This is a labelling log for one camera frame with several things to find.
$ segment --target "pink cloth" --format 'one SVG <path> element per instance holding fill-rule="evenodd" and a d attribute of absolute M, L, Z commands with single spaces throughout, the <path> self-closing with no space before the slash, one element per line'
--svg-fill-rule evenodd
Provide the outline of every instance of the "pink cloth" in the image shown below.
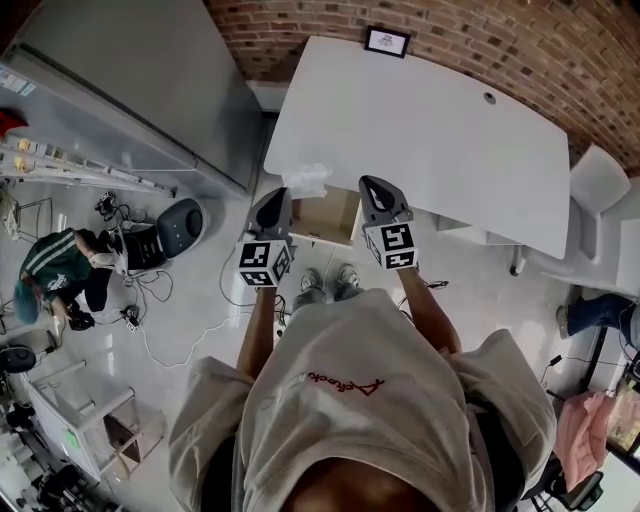
<path fill-rule="evenodd" d="M 553 451 L 562 464 L 567 492 L 604 464 L 607 422 L 615 403 L 602 392 L 583 393 L 565 402 Z"/>

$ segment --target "framed sign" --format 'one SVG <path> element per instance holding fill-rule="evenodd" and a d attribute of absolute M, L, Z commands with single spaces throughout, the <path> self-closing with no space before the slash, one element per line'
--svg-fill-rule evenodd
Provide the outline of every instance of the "framed sign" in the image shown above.
<path fill-rule="evenodd" d="M 369 26 L 367 27 L 364 49 L 404 59 L 409 46 L 409 39 L 411 39 L 409 34 Z"/>

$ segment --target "table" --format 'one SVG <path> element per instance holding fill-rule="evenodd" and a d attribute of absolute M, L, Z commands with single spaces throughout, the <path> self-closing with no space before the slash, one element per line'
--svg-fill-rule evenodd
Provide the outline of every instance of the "table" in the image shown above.
<path fill-rule="evenodd" d="M 569 219 L 567 135 L 468 76 L 359 43 L 311 37 L 264 168 L 322 164 L 326 184 L 372 174 L 412 207 L 562 258 Z"/>
<path fill-rule="evenodd" d="M 128 401 L 133 400 L 134 392 L 133 389 L 126 388 L 105 403 L 96 405 L 94 402 L 90 402 L 79 409 L 72 407 L 61 396 L 55 396 L 54 399 L 49 396 L 47 389 L 53 379 L 59 379 L 73 374 L 86 366 L 87 361 L 83 360 L 35 382 L 24 382 L 31 399 L 31 404 L 36 412 L 36 418 L 49 440 L 56 444 L 69 460 L 82 468 L 95 480 L 100 481 L 102 474 L 116 461 L 121 462 L 128 477 L 133 470 L 130 470 L 123 462 L 122 454 L 126 454 L 126 450 L 130 446 L 142 439 L 145 430 L 147 430 L 150 425 L 158 423 L 158 421 L 164 421 L 164 418 L 162 414 L 156 415 L 146 426 L 141 426 L 138 432 L 132 435 L 124 444 L 113 448 L 106 461 L 101 461 L 87 438 L 87 433 L 90 429 L 93 429 L 97 424 L 101 423 L 105 416 Z M 144 456 L 148 455 L 161 439 L 162 436 L 150 447 Z M 138 465 L 134 467 L 134 470 L 137 469 L 141 461 L 138 460 L 136 462 L 138 462 Z"/>

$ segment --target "hand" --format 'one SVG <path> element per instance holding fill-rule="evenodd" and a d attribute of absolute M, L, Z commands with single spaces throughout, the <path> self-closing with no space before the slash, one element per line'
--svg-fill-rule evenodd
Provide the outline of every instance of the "hand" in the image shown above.
<path fill-rule="evenodd" d="M 110 252 L 94 252 L 93 256 L 89 258 L 89 263 L 91 263 L 93 268 L 114 267 L 116 256 Z"/>
<path fill-rule="evenodd" d="M 59 297 L 56 297 L 51 301 L 51 309 L 53 310 L 54 316 L 57 316 L 61 320 L 71 320 L 73 316 L 69 310 L 69 307 L 62 302 Z"/>

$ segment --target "white t-shirt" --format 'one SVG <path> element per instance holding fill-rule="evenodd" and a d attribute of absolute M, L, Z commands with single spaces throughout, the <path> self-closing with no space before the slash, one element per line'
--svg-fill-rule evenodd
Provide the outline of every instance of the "white t-shirt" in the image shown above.
<path fill-rule="evenodd" d="M 169 439 L 171 487 L 186 510 L 199 511 L 207 464 L 238 424 L 245 511 L 279 510 L 302 474 L 332 457 L 405 480 L 441 512 L 493 510 L 465 391 L 500 412 L 526 488 L 555 440 L 553 410 L 508 331 L 443 356 L 383 290 L 303 307 L 253 386 L 211 358 L 194 370 Z"/>

